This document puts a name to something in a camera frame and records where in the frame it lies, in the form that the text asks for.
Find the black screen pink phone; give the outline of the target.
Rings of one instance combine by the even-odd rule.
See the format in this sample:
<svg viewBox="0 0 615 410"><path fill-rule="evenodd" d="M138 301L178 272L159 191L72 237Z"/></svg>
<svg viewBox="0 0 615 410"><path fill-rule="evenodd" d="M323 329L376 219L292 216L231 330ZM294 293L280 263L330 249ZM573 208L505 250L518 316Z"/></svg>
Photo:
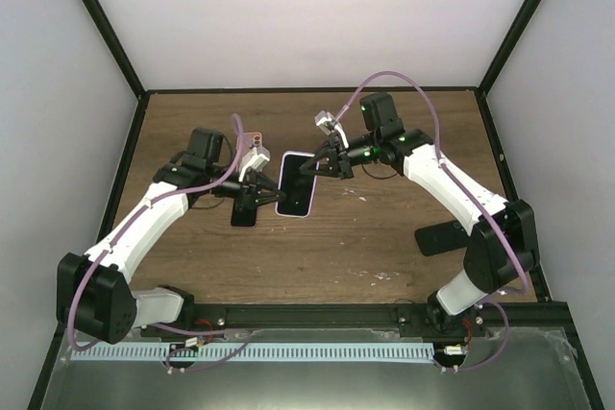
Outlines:
<svg viewBox="0 0 615 410"><path fill-rule="evenodd" d="M257 223L258 210L243 205L239 199L233 202L231 226L234 228L254 228Z"/></svg>

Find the pink phone case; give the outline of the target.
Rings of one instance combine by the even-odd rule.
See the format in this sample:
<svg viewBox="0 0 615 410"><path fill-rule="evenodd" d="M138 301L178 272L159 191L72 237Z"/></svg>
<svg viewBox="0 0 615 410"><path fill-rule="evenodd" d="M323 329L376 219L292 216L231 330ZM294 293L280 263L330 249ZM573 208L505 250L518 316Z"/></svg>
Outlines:
<svg viewBox="0 0 615 410"><path fill-rule="evenodd" d="M243 134L242 150L244 152L250 151L251 149L257 146L260 146L261 142L262 142L261 132L247 132Z"/></svg>

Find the black phone case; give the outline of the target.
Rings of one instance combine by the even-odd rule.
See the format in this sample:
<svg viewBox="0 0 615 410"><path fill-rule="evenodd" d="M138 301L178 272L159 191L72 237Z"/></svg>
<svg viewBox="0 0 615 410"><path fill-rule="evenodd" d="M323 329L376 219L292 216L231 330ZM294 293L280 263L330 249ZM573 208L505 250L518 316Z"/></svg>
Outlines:
<svg viewBox="0 0 615 410"><path fill-rule="evenodd" d="M414 238L423 256L452 252L466 248L469 235L458 221L449 221L414 232Z"/></svg>

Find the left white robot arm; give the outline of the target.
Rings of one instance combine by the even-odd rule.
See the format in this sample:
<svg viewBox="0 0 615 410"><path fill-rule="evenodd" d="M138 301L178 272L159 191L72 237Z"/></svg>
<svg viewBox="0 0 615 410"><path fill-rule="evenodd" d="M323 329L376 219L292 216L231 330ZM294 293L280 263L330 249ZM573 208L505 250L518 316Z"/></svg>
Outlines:
<svg viewBox="0 0 615 410"><path fill-rule="evenodd" d="M154 175L144 196L100 242L83 254L68 253L57 270L57 318L75 350L94 343L116 344L133 329L154 324L184 337L196 326L190 296L169 286L134 291L130 284L143 258L163 234L205 195L229 198L234 208L253 211L283 199L263 174L270 153L260 135L235 143L223 133L195 129L186 149Z"/></svg>

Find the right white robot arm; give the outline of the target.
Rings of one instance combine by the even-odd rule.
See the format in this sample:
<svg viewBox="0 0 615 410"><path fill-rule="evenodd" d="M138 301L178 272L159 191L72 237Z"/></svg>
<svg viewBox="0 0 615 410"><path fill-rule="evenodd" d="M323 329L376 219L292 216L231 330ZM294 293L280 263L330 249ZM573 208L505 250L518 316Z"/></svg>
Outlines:
<svg viewBox="0 0 615 410"><path fill-rule="evenodd" d="M423 131L406 129L390 94L368 95L359 105L367 132L354 139L333 114L322 110L315 116L327 139L300 170L346 180L357 165L382 163L452 213L468 236L463 267L430 295L426 308L430 330L450 335L474 305L509 291L515 279L529 283L528 273L539 263L534 212L525 201L511 202L470 178Z"/></svg>

